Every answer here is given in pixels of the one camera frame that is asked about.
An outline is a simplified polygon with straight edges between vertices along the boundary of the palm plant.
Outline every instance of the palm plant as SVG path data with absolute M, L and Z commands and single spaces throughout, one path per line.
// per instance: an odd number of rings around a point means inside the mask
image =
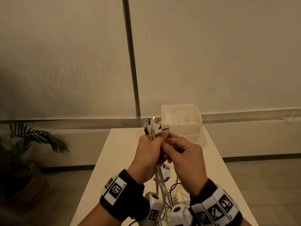
M 50 132 L 28 128 L 23 122 L 10 123 L 9 126 L 10 149 L 4 147 L 0 139 L 0 202 L 11 198 L 40 174 L 35 164 L 22 160 L 32 142 L 50 144 L 54 152 L 68 152 L 66 144 Z

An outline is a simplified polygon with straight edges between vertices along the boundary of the cable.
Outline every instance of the cable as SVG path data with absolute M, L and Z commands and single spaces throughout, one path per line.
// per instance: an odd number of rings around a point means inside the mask
M 138 221 L 133 221 L 132 223 L 129 224 L 129 226 L 133 225 L 134 223 L 137 223 Z

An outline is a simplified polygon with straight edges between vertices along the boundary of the table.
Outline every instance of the table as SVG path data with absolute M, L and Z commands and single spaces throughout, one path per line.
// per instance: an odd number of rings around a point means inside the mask
M 70 226 L 77 226 L 97 205 L 101 196 L 100 191 L 111 176 L 117 175 L 121 170 L 127 169 L 130 166 L 135 156 L 139 137 L 143 134 L 143 128 L 111 129 Z M 250 224 L 258 226 L 204 126 L 201 129 L 198 144 L 203 148 L 208 177 L 227 191 L 238 204 L 243 217 L 249 221 Z M 176 180 L 176 174 L 173 170 L 172 163 L 170 164 L 170 168 L 171 178 L 166 182 L 167 189 L 169 189 Z M 149 191 L 156 192 L 156 184 L 153 180 L 149 180 L 145 183 L 145 193 Z M 122 226 L 127 226 L 132 221 L 131 218 L 127 218 Z

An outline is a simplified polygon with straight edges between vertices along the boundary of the potted plant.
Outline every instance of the potted plant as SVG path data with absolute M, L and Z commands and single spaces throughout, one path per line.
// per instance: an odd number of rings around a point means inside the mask
M 32 142 L 50 144 L 54 152 L 68 152 L 66 144 L 50 132 L 10 123 L 9 147 L 0 138 L 0 203 L 23 211 L 34 207 L 49 189 L 39 167 L 22 158 Z

